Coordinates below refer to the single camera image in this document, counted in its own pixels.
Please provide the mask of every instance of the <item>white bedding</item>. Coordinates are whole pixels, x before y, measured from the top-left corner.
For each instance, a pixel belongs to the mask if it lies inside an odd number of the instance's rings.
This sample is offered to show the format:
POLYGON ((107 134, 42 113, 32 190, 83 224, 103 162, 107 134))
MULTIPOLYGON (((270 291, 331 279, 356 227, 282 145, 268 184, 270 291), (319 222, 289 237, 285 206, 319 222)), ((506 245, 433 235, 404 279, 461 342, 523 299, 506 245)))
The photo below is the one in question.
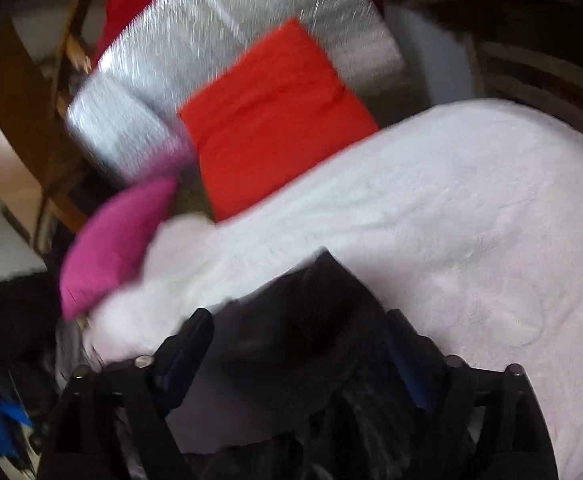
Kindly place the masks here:
POLYGON ((524 365, 560 477, 583 478, 583 136, 528 108, 437 107, 229 221, 161 227, 140 283, 93 313, 106 361, 326 247, 387 308, 475 367, 524 365))

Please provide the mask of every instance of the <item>white blanket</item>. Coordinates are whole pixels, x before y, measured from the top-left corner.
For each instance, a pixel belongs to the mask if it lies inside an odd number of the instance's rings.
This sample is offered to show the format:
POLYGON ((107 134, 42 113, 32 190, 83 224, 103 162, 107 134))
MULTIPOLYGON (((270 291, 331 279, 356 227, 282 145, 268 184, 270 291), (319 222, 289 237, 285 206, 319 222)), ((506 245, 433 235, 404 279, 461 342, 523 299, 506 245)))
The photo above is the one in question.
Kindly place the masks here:
POLYGON ((475 367, 523 364, 560 476, 583 478, 583 136, 485 100, 386 129, 221 224, 166 222, 88 346, 152 352, 197 307, 326 247, 387 308, 475 367))

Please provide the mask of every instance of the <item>fluffy white blanket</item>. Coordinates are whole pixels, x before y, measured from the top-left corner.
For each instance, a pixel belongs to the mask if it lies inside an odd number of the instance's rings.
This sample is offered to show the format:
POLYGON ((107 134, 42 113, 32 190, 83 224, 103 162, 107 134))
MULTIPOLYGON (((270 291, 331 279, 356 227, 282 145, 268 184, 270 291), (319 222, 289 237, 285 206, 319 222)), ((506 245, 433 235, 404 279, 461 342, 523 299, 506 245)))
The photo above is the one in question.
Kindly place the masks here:
POLYGON ((583 136, 528 108, 437 107, 221 224, 166 222, 139 283, 94 312, 105 361, 326 247, 387 308, 475 367, 523 364, 561 478, 583 478, 583 136))

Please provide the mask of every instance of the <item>pink pillow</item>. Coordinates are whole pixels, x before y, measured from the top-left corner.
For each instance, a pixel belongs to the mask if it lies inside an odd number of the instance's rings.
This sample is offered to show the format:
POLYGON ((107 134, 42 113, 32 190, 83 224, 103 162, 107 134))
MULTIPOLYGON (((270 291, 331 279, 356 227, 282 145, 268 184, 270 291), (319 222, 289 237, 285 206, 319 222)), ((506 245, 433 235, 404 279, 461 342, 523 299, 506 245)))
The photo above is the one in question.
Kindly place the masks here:
POLYGON ((134 279, 156 229, 169 215, 175 178, 120 192, 76 236, 60 271, 62 315, 70 320, 134 279))

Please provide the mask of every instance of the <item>shiny silver fabric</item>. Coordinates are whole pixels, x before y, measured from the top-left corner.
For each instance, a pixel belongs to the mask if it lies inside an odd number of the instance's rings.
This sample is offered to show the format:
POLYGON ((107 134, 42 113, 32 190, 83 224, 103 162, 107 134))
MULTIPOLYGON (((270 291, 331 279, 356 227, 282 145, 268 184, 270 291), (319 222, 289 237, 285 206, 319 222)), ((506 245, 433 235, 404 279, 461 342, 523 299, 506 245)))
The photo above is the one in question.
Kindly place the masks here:
POLYGON ((293 16, 372 112, 370 100, 404 83, 398 47, 371 0, 154 0, 101 57, 72 103, 70 128, 95 158, 104 152, 108 168, 118 168, 126 182, 134 180, 145 150, 161 150, 177 137, 176 112, 192 92, 293 16), (107 116, 112 101, 118 106, 115 119, 107 116), (154 131, 147 113, 166 129, 154 131), (124 127, 113 124, 119 120, 124 127))

